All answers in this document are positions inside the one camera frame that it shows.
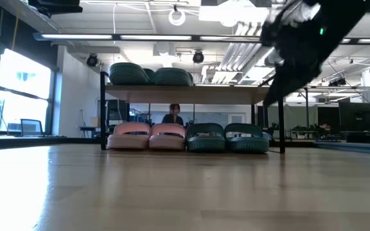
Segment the wooden floor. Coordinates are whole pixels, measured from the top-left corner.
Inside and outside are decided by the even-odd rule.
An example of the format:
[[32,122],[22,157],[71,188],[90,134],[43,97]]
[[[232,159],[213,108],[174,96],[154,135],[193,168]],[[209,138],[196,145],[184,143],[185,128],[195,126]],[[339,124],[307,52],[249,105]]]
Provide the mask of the wooden floor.
[[370,154],[0,150],[0,230],[370,230]]

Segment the woman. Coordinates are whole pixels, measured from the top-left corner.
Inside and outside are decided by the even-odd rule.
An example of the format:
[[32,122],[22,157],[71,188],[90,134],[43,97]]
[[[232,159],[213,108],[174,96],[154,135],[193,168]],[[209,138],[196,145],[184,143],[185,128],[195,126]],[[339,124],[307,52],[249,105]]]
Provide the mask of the woman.
[[170,113],[164,116],[162,123],[176,123],[181,126],[184,126],[184,121],[180,116],[178,116],[180,111],[181,107],[179,106],[179,104],[171,104]]

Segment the shelf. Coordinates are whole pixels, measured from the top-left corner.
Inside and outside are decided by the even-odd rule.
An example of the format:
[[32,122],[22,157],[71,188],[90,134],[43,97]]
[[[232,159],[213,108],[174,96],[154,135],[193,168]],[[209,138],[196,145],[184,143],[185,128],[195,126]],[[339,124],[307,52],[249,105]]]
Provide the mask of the shelf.
[[129,103],[253,105],[263,100],[268,88],[107,85],[105,92]]

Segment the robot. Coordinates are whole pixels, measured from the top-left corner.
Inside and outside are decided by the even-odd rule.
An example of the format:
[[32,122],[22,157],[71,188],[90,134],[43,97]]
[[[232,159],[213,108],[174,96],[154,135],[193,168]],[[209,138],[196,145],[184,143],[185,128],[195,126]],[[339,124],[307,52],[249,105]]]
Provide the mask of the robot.
[[[311,18],[301,21],[301,5],[320,5]],[[272,46],[280,58],[272,85],[264,99],[269,106],[305,86],[321,73],[323,62],[366,14],[370,0],[291,0],[261,32],[263,46]]]

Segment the dark hair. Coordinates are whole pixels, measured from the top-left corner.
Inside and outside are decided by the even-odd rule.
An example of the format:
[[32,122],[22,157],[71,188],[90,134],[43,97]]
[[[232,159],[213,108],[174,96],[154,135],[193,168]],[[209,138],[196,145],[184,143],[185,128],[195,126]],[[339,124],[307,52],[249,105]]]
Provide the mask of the dark hair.
[[179,106],[179,104],[172,103],[170,105],[170,112],[172,112],[173,110],[175,110],[175,107],[178,107],[178,110],[181,111],[181,106]]

